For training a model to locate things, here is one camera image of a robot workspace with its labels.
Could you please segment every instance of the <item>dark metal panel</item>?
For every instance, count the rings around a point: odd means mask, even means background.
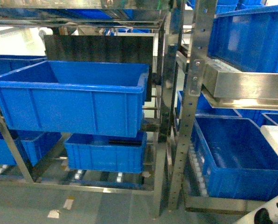
[[[52,61],[85,61],[149,64],[147,101],[152,96],[152,36],[47,35],[46,52]]]

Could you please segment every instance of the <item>paper scrap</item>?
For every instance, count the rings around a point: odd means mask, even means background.
[[[48,214],[48,218],[59,218],[60,210],[51,210]]]
[[[63,208],[66,210],[70,210],[72,208],[74,200],[75,200],[74,196],[69,196],[68,199],[65,200]]]

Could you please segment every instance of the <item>metal bracket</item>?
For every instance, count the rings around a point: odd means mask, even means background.
[[[193,61],[192,69],[188,73],[188,93],[190,96],[200,96],[205,65],[205,60],[196,59]]]

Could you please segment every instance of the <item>metal plate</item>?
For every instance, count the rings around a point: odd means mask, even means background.
[[[215,98],[278,100],[278,73],[240,72],[208,59],[203,84]]]
[[[0,0],[9,8],[168,9],[169,0]]]
[[[0,8],[0,26],[159,28],[166,10]]]
[[[275,99],[214,98],[204,87],[202,93],[213,108],[278,110],[278,100]]]
[[[149,64],[146,100],[151,101],[153,37],[46,35],[45,45],[52,61]]]

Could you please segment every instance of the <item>white machine part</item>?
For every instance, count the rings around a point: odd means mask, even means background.
[[[261,132],[278,155],[278,126],[262,126]],[[235,222],[235,224],[278,223],[278,196]]]

